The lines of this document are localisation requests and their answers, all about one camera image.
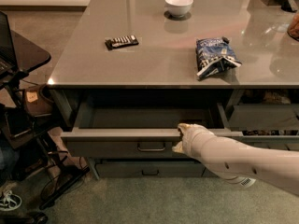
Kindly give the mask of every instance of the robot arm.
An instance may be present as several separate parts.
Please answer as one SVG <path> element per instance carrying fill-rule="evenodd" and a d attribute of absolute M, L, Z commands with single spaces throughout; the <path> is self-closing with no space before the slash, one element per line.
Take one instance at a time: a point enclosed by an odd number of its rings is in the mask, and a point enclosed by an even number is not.
<path fill-rule="evenodd" d="M 178 128 L 183 139 L 173 151 L 199 160 L 227 182 L 249 187 L 260 179 L 299 195 L 299 152 L 251 147 L 196 124 Z"/>

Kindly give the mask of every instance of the floor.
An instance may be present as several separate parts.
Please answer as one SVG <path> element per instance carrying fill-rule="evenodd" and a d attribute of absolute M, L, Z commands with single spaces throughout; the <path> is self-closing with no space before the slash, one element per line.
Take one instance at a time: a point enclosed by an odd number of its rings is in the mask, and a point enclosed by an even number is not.
<path fill-rule="evenodd" d="M 79 23 L 80 11 L 7 11 L 11 29 L 48 50 L 51 61 L 34 71 L 27 81 L 45 83 Z M 22 82 L 22 87 L 29 86 Z M 5 91 L 0 102 L 13 105 Z M 60 131 L 51 132 L 61 148 Z M 78 165 L 78 158 L 70 157 Z M 39 211 L 42 189 L 50 177 L 45 171 L 12 183 L 22 206 L 10 215 Z M 239 189 L 219 178 L 101 178 L 88 173 L 43 210 L 51 224 L 74 223 L 296 223 L 299 199 L 257 181 Z"/>

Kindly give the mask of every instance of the bowl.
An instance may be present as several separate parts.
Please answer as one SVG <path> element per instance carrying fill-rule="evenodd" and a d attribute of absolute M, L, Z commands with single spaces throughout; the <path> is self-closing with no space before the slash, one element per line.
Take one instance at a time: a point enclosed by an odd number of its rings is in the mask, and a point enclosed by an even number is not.
<path fill-rule="evenodd" d="M 165 0 L 168 12 L 175 18 L 180 18 L 189 12 L 193 0 Z"/>

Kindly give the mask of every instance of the drawer handle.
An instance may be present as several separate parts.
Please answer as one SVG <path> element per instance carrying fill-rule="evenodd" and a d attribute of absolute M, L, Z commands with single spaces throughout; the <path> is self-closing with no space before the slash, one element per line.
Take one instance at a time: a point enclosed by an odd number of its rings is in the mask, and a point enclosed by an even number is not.
<path fill-rule="evenodd" d="M 140 144 L 138 143 L 137 148 L 140 152 L 162 152 L 162 151 L 166 150 L 166 145 L 165 145 L 165 143 L 163 143 L 162 148 L 142 148 L 142 147 L 140 147 Z"/>
<path fill-rule="evenodd" d="M 149 171 L 146 172 L 146 171 L 142 170 L 141 174 L 142 175 L 159 175 L 159 170 L 157 169 L 155 172 L 149 172 Z"/>

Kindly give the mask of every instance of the chip bag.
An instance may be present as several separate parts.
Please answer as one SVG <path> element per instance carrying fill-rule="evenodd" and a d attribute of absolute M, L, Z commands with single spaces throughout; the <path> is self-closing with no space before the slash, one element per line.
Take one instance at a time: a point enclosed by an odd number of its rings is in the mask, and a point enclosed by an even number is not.
<path fill-rule="evenodd" d="M 198 79 L 241 66 L 226 37 L 196 41 Z"/>

